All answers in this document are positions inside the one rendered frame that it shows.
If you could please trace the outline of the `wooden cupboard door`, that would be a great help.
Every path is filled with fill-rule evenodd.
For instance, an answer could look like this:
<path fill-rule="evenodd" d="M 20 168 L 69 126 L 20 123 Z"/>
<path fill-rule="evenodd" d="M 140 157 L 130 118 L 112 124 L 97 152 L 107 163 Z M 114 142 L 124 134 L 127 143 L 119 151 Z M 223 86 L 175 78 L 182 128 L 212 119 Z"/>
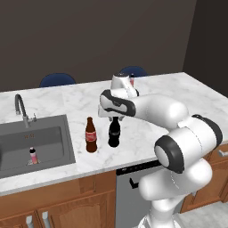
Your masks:
<path fill-rule="evenodd" d="M 51 228 L 115 228 L 116 193 L 108 191 L 74 199 L 37 211 L 45 228 L 42 213 L 48 211 Z"/>
<path fill-rule="evenodd" d="M 189 194 L 183 201 L 180 213 L 218 201 L 228 202 L 228 160 L 213 164 L 212 169 L 213 176 L 210 183 L 195 195 Z"/>
<path fill-rule="evenodd" d="M 27 224 L 27 218 L 29 216 L 32 218 L 31 223 L 33 228 L 42 228 L 37 221 L 34 211 L 0 219 L 0 228 L 29 228 L 29 225 Z"/>

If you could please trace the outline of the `wooden drawer front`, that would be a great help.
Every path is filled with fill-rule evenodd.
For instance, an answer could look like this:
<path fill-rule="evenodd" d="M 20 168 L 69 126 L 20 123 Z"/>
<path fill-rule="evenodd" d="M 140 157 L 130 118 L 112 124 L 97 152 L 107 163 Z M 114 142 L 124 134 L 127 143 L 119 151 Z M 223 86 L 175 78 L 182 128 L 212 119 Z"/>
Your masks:
<path fill-rule="evenodd" d="M 228 157 L 220 157 L 218 155 L 219 150 L 224 152 L 228 151 L 228 143 L 218 146 L 215 150 L 211 151 L 208 155 L 206 155 L 204 159 L 208 161 L 210 164 L 227 161 Z"/>

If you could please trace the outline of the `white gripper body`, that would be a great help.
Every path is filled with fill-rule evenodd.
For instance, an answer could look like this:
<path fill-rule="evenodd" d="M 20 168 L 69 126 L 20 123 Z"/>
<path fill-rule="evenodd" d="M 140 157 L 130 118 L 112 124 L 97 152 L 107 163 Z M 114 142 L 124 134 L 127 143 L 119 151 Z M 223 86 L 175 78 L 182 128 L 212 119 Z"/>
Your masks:
<path fill-rule="evenodd" d="M 98 106 L 98 116 L 100 118 L 114 118 L 114 117 L 124 117 L 124 115 L 121 115 L 119 113 L 116 113 L 114 111 L 106 111 L 101 105 Z"/>

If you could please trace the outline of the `large brown bottle red label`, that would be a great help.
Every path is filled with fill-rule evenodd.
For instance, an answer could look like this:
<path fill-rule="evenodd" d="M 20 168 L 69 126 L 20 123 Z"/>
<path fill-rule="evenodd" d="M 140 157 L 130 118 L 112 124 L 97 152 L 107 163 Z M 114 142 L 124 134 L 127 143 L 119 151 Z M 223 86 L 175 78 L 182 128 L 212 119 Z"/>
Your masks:
<path fill-rule="evenodd" d="M 88 152 L 95 152 L 97 150 L 97 136 L 96 130 L 93 123 L 93 118 L 87 118 L 87 125 L 85 128 L 85 142 L 86 142 L 86 150 Z"/>

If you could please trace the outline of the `grey curved tap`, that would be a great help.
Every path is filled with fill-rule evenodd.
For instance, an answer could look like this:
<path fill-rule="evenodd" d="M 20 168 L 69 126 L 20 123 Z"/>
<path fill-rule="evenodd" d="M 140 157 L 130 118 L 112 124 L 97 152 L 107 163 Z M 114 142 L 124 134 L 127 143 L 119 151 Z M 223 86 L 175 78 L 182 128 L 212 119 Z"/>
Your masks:
<path fill-rule="evenodd" d="M 15 105 L 16 114 L 17 115 L 22 115 L 23 122 L 24 122 L 26 128 L 29 128 L 30 124 L 32 122 L 36 122 L 37 121 L 37 117 L 36 116 L 34 116 L 33 118 L 29 118 L 29 116 L 27 115 L 27 112 L 26 112 L 22 97 L 19 94 L 16 94 L 15 97 L 14 97 L 14 105 Z"/>

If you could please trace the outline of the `grey sink basin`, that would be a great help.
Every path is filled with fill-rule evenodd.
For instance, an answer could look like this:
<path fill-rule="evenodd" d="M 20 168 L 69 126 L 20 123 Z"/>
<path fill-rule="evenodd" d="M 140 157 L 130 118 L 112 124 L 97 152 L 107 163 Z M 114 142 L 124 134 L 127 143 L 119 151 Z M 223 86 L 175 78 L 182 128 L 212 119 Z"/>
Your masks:
<path fill-rule="evenodd" d="M 38 164 L 32 164 L 30 147 Z M 0 179 L 75 162 L 65 115 L 39 118 L 29 128 L 23 121 L 0 124 Z"/>

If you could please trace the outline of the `blue stool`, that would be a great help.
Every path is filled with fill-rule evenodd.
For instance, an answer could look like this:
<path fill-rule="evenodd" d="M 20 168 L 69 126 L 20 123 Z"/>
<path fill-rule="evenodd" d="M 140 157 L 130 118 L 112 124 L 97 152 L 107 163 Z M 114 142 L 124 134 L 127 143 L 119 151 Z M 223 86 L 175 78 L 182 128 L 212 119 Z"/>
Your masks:
<path fill-rule="evenodd" d="M 45 76 L 41 82 L 40 87 L 50 86 L 67 86 L 75 84 L 75 79 L 66 73 L 53 73 Z"/>
<path fill-rule="evenodd" d="M 145 69 L 139 66 L 127 66 L 127 67 L 124 67 L 120 72 L 134 77 L 147 76 L 147 72 L 145 71 Z"/>

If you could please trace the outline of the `large black bottle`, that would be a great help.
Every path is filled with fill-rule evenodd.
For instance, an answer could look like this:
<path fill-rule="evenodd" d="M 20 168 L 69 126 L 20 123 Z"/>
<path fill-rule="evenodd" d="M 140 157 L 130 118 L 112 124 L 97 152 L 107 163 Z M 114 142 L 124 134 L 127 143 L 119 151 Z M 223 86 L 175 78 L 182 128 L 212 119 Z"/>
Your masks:
<path fill-rule="evenodd" d="M 120 124 L 118 122 L 118 117 L 114 117 L 109 129 L 109 146 L 118 147 L 120 137 Z"/>

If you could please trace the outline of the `wooden panel under sink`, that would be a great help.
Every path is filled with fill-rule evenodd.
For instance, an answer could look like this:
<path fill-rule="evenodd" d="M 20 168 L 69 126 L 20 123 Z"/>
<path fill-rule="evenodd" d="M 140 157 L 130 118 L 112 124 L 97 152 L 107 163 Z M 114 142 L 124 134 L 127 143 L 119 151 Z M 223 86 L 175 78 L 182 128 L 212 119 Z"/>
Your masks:
<path fill-rule="evenodd" d="M 0 197 L 0 217 L 114 190 L 116 190 L 116 172 L 109 171 L 22 191 Z"/>

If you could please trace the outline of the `grey dishwasher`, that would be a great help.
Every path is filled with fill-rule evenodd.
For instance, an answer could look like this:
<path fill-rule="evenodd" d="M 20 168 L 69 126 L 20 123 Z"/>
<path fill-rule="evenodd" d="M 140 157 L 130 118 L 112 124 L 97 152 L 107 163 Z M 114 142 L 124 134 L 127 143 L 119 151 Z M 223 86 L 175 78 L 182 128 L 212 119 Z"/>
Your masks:
<path fill-rule="evenodd" d="M 139 183 L 132 189 L 129 178 Z M 174 219 L 186 196 L 183 174 L 157 160 L 117 170 L 115 228 L 181 228 Z"/>

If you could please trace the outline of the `small pink bottle dark cap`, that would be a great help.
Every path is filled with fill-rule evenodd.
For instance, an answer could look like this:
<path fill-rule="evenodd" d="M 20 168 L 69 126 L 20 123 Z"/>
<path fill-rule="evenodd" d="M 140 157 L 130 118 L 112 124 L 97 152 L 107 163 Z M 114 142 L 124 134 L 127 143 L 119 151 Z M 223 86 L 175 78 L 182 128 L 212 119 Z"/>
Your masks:
<path fill-rule="evenodd" d="M 34 147 L 30 147 L 29 153 L 30 153 L 30 157 L 31 157 L 31 160 L 32 160 L 32 164 L 38 164 L 38 158 L 37 158 L 37 154 L 36 154 L 35 148 Z"/>

